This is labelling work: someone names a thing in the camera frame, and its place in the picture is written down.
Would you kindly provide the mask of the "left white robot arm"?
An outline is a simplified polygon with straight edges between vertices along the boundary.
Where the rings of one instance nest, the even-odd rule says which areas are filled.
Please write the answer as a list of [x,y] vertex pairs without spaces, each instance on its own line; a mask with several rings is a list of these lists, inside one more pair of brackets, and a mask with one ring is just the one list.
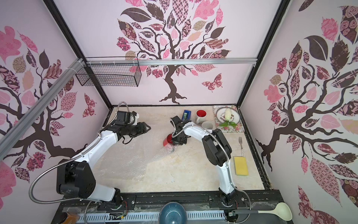
[[93,141],[81,154],[57,168],[56,191],[68,197],[108,202],[119,206],[123,198],[120,190],[97,183],[92,169],[104,153],[126,136],[132,140],[151,130],[144,122],[138,122],[136,112],[117,112],[113,121],[99,131],[98,140]]

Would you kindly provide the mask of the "lavender mug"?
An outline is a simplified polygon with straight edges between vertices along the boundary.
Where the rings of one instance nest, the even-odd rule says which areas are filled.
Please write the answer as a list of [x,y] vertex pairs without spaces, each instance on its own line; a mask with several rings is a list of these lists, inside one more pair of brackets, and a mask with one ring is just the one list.
[[204,122],[201,124],[201,127],[204,128],[204,129],[213,130],[214,125],[213,125],[213,123],[210,122],[210,121],[204,121]]

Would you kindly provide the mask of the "blue tape dispenser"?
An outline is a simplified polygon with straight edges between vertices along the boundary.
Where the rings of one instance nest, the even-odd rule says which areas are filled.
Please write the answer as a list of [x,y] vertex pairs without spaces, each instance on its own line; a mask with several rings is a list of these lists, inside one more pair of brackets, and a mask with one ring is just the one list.
[[191,111],[189,110],[184,110],[183,115],[182,115],[182,120],[190,120],[191,119]]

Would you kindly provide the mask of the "left aluminium frame bar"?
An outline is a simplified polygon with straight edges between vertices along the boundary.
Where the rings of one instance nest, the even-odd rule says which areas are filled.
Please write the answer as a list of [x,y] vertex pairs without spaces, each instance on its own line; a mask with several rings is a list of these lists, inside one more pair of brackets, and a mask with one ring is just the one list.
[[84,67],[84,60],[76,59],[69,68],[65,69],[63,74],[56,82],[40,97],[39,100],[22,116],[15,127],[1,139],[1,160],[9,153],[18,140],[26,133],[30,126],[46,109],[50,102],[55,98],[59,91],[77,72]]

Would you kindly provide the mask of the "white decorated plate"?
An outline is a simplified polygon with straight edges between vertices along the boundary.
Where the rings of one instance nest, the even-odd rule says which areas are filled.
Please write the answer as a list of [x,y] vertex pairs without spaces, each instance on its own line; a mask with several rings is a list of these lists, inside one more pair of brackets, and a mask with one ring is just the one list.
[[220,124],[227,123],[238,124],[241,121],[240,115],[237,110],[230,107],[222,107],[217,110],[215,117]]

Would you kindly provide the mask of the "blue ceramic bowl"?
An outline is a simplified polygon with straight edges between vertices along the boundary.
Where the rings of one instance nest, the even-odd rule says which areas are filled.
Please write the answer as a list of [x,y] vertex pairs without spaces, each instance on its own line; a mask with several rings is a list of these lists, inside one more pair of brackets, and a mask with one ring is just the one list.
[[159,224],[187,224],[187,212],[177,202],[169,202],[164,205],[158,216]]

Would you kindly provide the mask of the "white mug red interior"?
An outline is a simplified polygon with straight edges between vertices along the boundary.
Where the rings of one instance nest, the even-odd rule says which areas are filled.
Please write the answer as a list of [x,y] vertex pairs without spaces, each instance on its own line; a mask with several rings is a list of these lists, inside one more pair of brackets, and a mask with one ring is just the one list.
[[202,124],[203,122],[205,122],[207,119],[207,112],[205,110],[199,109],[196,112],[196,120],[195,123],[196,124]]

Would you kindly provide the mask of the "aluminium frame bar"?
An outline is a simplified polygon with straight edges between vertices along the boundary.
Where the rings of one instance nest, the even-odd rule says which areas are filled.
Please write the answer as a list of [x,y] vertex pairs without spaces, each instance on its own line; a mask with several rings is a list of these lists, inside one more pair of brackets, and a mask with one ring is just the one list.
[[159,65],[196,65],[196,64],[256,64],[257,58],[204,58],[204,59],[156,59],[156,60],[91,60],[87,58],[87,65],[139,65],[139,66],[159,66]]
[[26,133],[30,126],[46,109],[50,102],[55,98],[59,91],[77,72],[84,67],[84,60],[76,59],[69,68],[65,69],[63,74],[56,82],[40,97],[39,100],[22,116],[15,127],[1,139],[1,160],[9,153],[18,140]]

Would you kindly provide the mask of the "brown jar black lid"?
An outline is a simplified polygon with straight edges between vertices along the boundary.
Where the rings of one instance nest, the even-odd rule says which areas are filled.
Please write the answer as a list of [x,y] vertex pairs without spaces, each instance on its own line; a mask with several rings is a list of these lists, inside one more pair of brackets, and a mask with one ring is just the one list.
[[79,219],[78,214],[62,212],[57,218],[57,224],[75,224]]

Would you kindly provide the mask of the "metal fork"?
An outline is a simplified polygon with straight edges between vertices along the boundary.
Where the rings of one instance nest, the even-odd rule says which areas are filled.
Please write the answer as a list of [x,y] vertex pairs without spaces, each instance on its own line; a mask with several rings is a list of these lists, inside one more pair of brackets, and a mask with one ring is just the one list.
[[241,148],[241,156],[244,157],[244,150],[243,150],[243,139],[242,137],[239,137],[238,139],[238,142],[239,142],[239,145],[240,145],[240,148]]

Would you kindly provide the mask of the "white green toy vegetable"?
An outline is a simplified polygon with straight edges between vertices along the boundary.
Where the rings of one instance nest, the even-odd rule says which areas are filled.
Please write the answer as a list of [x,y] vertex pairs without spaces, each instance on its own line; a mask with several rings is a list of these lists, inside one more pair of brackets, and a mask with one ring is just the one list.
[[220,108],[217,111],[216,116],[220,122],[219,124],[220,127],[236,128],[240,121],[240,116],[238,112],[228,107]]

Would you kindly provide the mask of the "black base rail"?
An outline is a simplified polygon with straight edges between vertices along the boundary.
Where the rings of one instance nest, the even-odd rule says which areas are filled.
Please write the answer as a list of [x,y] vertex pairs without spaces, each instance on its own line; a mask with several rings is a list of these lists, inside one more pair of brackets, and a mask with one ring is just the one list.
[[[285,221],[271,214],[235,215],[232,210],[273,210],[283,198],[278,190],[248,190],[246,195],[239,193],[231,205],[225,206],[218,191],[161,192],[161,193],[122,193],[123,203],[118,210],[111,210],[105,203],[72,201],[61,203],[52,223],[56,224],[62,212],[79,215],[78,224],[88,223],[86,215],[91,213],[110,213],[125,217],[130,212],[160,212],[169,202],[181,204],[186,211],[224,211],[225,220],[193,220],[189,224],[284,224]],[[118,222],[105,224],[157,224],[155,222]]]

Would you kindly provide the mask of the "rear aluminium frame bar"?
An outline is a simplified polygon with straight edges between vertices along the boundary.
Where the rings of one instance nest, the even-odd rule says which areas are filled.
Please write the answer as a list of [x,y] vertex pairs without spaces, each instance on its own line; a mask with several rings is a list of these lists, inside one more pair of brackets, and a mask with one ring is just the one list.
[[139,66],[159,66],[159,65],[196,65],[196,64],[256,64],[257,58],[204,58],[204,59],[156,59],[156,60],[91,60],[87,58],[87,65],[139,65]]

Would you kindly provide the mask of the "floral placemat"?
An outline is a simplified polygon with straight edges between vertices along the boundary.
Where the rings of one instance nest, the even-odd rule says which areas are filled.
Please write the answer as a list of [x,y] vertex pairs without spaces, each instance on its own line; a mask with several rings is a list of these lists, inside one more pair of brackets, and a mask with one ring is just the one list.
[[224,133],[243,133],[244,127],[241,116],[234,105],[214,105],[214,119],[216,128]]

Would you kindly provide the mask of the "yellow sponge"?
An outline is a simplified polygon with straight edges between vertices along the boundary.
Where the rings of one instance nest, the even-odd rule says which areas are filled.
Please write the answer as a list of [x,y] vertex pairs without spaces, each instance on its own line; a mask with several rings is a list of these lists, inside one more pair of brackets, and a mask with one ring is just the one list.
[[240,175],[240,176],[248,176],[249,175],[247,160],[244,156],[235,156],[234,164],[235,164],[235,174],[236,175]]

